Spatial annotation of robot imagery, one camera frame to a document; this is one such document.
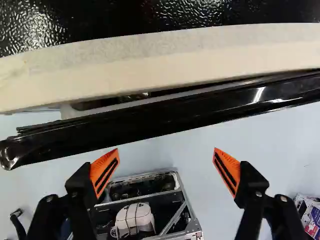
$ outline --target white device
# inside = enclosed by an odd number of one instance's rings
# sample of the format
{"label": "white device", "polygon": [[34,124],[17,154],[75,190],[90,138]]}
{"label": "white device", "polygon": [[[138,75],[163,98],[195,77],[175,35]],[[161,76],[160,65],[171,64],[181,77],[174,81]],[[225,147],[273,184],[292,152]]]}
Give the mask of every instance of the white device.
{"label": "white device", "polygon": [[154,232],[155,218],[147,202],[138,202],[123,207],[115,217],[116,238],[136,235],[139,231]]}

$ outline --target open metal case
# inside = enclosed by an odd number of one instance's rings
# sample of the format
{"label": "open metal case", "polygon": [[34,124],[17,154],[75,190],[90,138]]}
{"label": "open metal case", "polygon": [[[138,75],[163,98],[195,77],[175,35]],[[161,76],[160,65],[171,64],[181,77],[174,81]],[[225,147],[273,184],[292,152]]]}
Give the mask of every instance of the open metal case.
{"label": "open metal case", "polygon": [[[138,193],[116,193],[129,186],[141,186]],[[200,223],[191,207],[177,169],[163,169],[127,177],[116,178],[106,186],[105,200],[95,205],[97,239],[116,239],[110,237],[110,227],[115,220],[115,213],[134,203],[148,203],[154,215],[154,236],[144,240],[203,240]]]}

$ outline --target screw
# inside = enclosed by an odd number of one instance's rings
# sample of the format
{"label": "screw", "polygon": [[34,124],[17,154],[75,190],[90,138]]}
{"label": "screw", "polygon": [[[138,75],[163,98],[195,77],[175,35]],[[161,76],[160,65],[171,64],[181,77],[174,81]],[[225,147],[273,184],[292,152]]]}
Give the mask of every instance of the screw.
{"label": "screw", "polygon": [[285,202],[285,203],[288,201],[285,196],[281,196],[280,199],[281,199],[282,202]]}
{"label": "screw", "polygon": [[259,192],[259,191],[256,191],[256,192],[255,192],[255,195],[256,195],[257,197],[259,197],[259,198],[261,198],[261,197],[262,197],[262,193],[261,193],[261,192]]}
{"label": "screw", "polygon": [[46,201],[47,201],[47,203],[50,203],[53,199],[54,199],[53,196],[48,196],[48,197],[46,198]]}

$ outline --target glossy black trim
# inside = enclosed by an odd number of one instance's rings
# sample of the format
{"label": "glossy black trim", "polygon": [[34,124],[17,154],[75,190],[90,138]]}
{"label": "glossy black trim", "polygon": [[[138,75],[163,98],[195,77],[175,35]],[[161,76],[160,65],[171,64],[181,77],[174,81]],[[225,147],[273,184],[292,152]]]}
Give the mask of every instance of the glossy black trim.
{"label": "glossy black trim", "polygon": [[17,128],[0,141],[6,170],[320,100],[320,70],[273,74],[95,115]]}

